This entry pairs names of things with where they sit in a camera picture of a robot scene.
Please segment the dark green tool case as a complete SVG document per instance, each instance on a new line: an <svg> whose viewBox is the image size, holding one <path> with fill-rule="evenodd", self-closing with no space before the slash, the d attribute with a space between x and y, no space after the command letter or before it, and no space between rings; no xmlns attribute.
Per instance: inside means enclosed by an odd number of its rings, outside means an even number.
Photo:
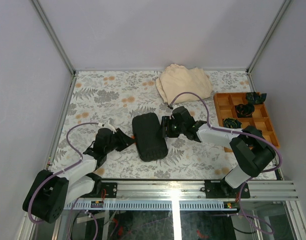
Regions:
<svg viewBox="0 0 306 240"><path fill-rule="evenodd" d="M161 160L168 154L166 141L158 134L159 128L160 122L154 112L136 116L132 120L136 148L144 162Z"/></svg>

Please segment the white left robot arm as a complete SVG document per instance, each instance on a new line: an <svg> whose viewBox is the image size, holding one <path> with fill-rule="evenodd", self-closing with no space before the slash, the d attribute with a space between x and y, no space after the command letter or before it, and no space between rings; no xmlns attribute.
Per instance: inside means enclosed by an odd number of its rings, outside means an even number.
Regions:
<svg viewBox="0 0 306 240"><path fill-rule="evenodd" d="M102 127L95 140L72 165L53 173L41 170L23 202L31 222L53 223L64 207L82 197L97 197L102 193L101 177L94 171L100 168L112 151L121 152L134 144L135 140L121 129Z"/></svg>

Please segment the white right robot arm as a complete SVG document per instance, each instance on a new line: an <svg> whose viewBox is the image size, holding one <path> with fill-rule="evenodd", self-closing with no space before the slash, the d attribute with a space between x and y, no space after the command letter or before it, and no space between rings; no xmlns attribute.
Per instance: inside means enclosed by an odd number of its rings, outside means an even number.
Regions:
<svg viewBox="0 0 306 240"><path fill-rule="evenodd" d="M221 193L232 197L250 178L257 177L276 157L276 151L254 126L244 129L211 126L207 121L196 121L181 106L170 116L161 119L160 135L177 138L179 135L199 143L211 143L233 151L238 165L222 179Z"/></svg>

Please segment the cream cloth bag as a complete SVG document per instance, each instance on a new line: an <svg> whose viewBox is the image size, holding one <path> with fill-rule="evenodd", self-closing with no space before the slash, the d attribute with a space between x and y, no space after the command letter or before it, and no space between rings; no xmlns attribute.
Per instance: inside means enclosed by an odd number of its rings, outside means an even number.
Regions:
<svg viewBox="0 0 306 240"><path fill-rule="evenodd" d="M171 64L165 68L156 79L156 88L167 104L197 101L198 97L195 95L206 99L213 91L210 78L203 69L187 69L178 64Z"/></svg>

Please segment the floral table mat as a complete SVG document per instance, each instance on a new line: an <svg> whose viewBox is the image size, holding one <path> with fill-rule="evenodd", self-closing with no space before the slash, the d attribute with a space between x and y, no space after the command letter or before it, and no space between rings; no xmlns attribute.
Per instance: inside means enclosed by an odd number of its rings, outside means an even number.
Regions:
<svg viewBox="0 0 306 240"><path fill-rule="evenodd" d="M159 71L79 72L49 168L58 172L77 162L94 141L99 122L112 118L116 128L132 136L135 116L170 115L155 86L159 75ZM168 155L152 162L142 161L135 145L113 151L97 174L115 179L221 179L237 165L234 155L218 145L190 141L184 135L166 143Z"/></svg>

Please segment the orange compartment tray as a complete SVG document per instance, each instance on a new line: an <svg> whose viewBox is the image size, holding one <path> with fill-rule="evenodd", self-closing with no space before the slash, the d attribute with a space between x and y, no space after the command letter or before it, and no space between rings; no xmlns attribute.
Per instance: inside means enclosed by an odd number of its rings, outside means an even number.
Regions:
<svg viewBox="0 0 306 240"><path fill-rule="evenodd" d="M237 119L242 123L242 129L248 126L256 127L267 141L272 143L275 147L280 148L279 140L264 103L254 105L255 111L252 117L247 118L237 117L235 111L235 106L239 104L248 104L246 92L217 93L214 95L214 104L219 126L224 127L223 119Z"/></svg>

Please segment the dark tape roll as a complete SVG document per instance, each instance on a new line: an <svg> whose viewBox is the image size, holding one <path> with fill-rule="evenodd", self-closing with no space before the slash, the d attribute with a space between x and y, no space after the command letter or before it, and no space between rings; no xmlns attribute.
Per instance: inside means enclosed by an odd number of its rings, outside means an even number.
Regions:
<svg viewBox="0 0 306 240"><path fill-rule="evenodd" d="M239 118L251 118L255 107L253 104L239 104L235 106L237 117Z"/></svg>
<svg viewBox="0 0 306 240"><path fill-rule="evenodd" d="M242 123L236 118L225 118L223 119L223 126L230 129L241 129Z"/></svg>
<svg viewBox="0 0 306 240"><path fill-rule="evenodd" d="M259 92L247 92L246 93L246 100L249 104L252 105L261 105L265 102L267 98L266 93L259 93Z"/></svg>

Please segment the dark tape roll top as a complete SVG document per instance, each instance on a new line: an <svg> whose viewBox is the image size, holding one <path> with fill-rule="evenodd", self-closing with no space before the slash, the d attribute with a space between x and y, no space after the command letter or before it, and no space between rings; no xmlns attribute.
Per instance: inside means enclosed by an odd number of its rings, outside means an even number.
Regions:
<svg viewBox="0 0 306 240"><path fill-rule="evenodd" d="M246 93L246 100L249 104L252 105L261 105L265 102L267 98L266 93L259 93L259 92L247 92Z"/></svg>

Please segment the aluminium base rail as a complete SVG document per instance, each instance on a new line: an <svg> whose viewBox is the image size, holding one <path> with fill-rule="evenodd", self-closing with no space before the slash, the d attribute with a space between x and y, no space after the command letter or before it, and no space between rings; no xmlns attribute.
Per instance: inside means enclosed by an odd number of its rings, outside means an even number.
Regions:
<svg viewBox="0 0 306 240"><path fill-rule="evenodd" d="M218 180L206 188L204 180L114 180L112 196L101 199L81 198L65 206L65 210L226 210L235 203L237 195L216 196ZM288 180L251 180L243 189L242 202L297 201L295 185Z"/></svg>

